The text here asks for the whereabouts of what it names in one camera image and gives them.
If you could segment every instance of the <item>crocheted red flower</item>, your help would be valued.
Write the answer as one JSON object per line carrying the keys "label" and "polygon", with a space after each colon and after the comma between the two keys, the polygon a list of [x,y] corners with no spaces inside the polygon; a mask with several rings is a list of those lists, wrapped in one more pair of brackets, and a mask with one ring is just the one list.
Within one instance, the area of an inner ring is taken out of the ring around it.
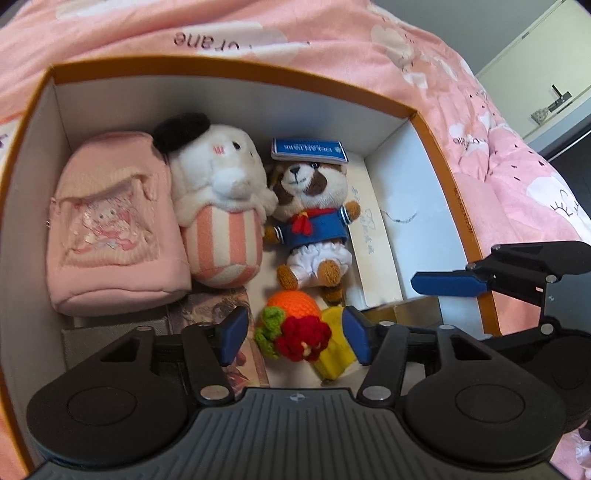
{"label": "crocheted red flower", "polygon": [[275,348],[293,362],[318,360],[332,334],[330,327],[315,316],[287,317],[281,324],[281,333],[275,340]]}

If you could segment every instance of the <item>gray wall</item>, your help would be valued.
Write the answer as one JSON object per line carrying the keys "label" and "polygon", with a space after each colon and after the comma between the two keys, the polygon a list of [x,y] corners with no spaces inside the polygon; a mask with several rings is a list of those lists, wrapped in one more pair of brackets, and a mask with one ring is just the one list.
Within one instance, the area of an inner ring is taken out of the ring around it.
{"label": "gray wall", "polygon": [[374,3],[412,25],[435,33],[477,73],[554,1],[374,0]]}

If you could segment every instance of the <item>door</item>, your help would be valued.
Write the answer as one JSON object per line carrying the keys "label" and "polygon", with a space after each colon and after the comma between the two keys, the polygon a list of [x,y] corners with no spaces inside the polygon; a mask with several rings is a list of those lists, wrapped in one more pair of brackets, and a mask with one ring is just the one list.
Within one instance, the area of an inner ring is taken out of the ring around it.
{"label": "door", "polygon": [[526,137],[538,127],[530,115],[557,100],[552,85],[572,99],[547,122],[591,86],[591,15],[576,0],[563,0],[478,78],[509,126]]}

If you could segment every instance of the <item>pink bedding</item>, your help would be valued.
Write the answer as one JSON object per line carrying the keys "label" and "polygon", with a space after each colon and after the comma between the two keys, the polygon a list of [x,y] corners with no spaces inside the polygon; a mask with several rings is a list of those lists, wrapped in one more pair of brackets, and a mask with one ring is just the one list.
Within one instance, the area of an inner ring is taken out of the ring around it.
{"label": "pink bedding", "polygon": [[[484,254],[497,243],[591,243],[591,220],[568,186],[504,122],[466,62],[368,0],[30,0],[0,30],[0,51],[0,157],[51,63],[130,54],[243,57],[417,108],[447,157]],[[536,308],[495,300],[504,333],[536,324]],[[2,479],[20,475],[0,465]]]}

